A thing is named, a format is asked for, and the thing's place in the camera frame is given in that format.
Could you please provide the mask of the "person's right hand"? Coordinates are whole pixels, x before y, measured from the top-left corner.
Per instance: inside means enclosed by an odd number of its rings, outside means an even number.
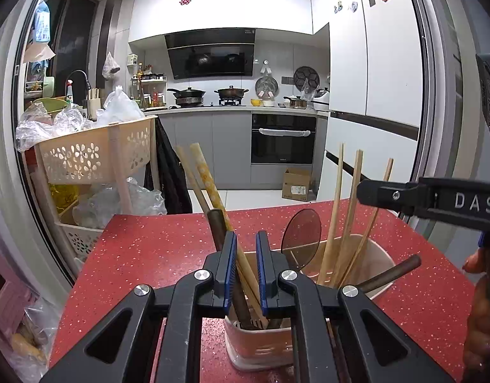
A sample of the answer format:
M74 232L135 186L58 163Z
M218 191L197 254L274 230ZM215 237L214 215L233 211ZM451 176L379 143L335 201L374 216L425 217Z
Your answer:
M486 294L488 278L485 250L478 248L470 255L463 270L472 274L483 273L475 286L463 351L465 369L483 372L486 362L490 360L490 300Z

